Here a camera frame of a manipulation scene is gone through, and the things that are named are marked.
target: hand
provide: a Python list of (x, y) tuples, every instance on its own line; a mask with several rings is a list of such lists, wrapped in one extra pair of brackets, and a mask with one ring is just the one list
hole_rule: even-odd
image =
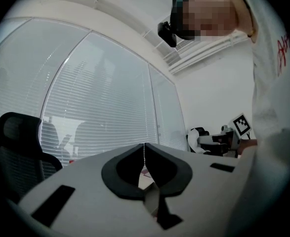
[(239, 155), (242, 155), (245, 148), (257, 146), (258, 142), (257, 140), (240, 140), (239, 147), (237, 148), (237, 153)]

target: black rectangle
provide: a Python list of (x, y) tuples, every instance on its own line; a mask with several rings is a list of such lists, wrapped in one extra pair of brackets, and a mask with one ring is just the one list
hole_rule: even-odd
[(32, 217), (43, 225), (50, 227), (75, 188), (61, 185), (49, 198), (32, 214)]
[(213, 163), (210, 167), (217, 168), (219, 170), (227, 171), (227, 172), (233, 172), (234, 168), (233, 166), (223, 165), (219, 163)]

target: ceiling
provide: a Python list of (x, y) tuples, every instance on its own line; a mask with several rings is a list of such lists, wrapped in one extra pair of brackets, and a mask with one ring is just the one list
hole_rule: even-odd
[(157, 25), (169, 20), (171, 0), (66, 0), (107, 13), (138, 32), (153, 46), (170, 66), (183, 58), (183, 53), (201, 44), (198, 41), (184, 41), (177, 48), (168, 46), (157, 33)]

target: black mesh chair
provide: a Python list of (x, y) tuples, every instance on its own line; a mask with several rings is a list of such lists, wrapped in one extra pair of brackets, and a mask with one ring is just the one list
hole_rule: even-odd
[(6, 113), (0, 118), (0, 191), (17, 203), (31, 188), (62, 168), (41, 150), (40, 118)]

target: white wall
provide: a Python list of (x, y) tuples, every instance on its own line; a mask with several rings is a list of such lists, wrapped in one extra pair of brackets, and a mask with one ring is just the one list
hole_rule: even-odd
[(244, 41), (175, 74), (186, 130), (220, 133), (240, 113), (251, 123), (252, 71), (251, 43)]
[(15, 17), (57, 19), (92, 29), (134, 51), (174, 81), (168, 65), (153, 52), (154, 47), (150, 43), (123, 22), (99, 10), (62, 0), (21, 0), (5, 16)]

